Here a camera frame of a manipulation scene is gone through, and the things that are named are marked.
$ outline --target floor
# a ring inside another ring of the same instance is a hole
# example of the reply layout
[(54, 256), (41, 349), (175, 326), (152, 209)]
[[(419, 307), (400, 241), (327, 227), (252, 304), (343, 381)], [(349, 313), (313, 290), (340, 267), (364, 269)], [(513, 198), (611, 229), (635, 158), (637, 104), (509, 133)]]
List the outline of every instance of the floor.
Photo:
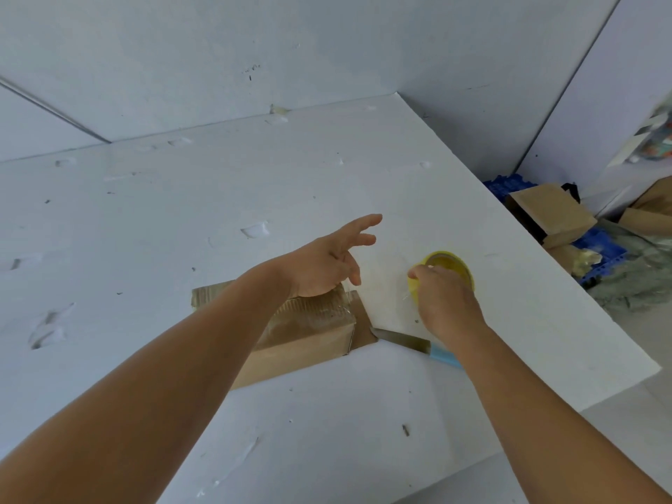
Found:
[[(663, 370), (584, 413), (644, 472), (672, 493), (672, 303), (616, 318)], [(525, 504), (511, 466), (499, 454), (397, 504)]]

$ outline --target blue basket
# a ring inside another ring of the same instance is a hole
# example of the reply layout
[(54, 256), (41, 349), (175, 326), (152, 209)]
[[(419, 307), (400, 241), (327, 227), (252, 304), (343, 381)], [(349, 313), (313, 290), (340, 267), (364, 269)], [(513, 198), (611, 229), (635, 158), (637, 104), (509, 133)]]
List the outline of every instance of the blue basket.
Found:
[(483, 186), (487, 187), (488, 190), (502, 203), (504, 203), (504, 199), (508, 194), (522, 191), (523, 189), (529, 189), (536, 185), (537, 184), (534, 184), (533, 182), (527, 182), (517, 173), (508, 177), (498, 175), (494, 180), (486, 180), (483, 182)]
[(628, 253), (628, 250), (624, 247), (614, 244), (609, 234), (602, 228), (591, 228), (572, 245), (579, 249), (590, 249), (602, 255), (602, 261), (595, 263), (592, 270), (579, 279), (581, 284), (599, 275), (611, 274), (615, 266), (625, 261)]

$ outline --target forearm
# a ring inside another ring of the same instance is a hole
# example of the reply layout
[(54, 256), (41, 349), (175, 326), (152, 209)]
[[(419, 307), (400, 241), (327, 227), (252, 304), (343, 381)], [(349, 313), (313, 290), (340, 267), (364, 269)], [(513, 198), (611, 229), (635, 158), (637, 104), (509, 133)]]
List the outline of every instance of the forearm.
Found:
[(266, 262), (141, 348), (5, 458), (0, 500), (155, 502), (290, 286)]
[(482, 324), (444, 333), (530, 504), (672, 499)]

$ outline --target white table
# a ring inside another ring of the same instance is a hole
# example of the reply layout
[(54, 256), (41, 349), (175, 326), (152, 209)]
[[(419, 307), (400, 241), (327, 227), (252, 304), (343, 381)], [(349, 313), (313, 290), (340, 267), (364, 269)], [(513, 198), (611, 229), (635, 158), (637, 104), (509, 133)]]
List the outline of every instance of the white table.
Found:
[[(1, 260), (44, 259), (0, 273), (0, 449), (188, 314), (192, 288), (372, 211), (378, 243), (356, 257), (376, 327), (427, 335), (405, 272), (444, 248), (492, 327), (577, 409), (658, 371), (396, 94), (1, 172)], [(240, 233), (261, 221), (269, 237)], [(68, 339), (30, 351), (25, 319), (70, 302)], [(388, 503), (500, 450), (463, 372), (380, 342), (231, 392), (161, 502)]]

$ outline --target human arm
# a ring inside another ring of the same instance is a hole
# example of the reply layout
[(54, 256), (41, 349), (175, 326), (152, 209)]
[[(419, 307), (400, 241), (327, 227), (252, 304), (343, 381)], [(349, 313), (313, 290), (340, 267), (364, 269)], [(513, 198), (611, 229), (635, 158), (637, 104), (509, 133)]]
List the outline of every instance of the human arm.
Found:
[(154, 503), (205, 430), (273, 313), (359, 268), (382, 216), (269, 260), (138, 350), (0, 463), (0, 502)]
[(459, 359), (530, 504), (671, 504), (672, 497), (491, 330), (459, 275), (418, 265), (422, 321)]

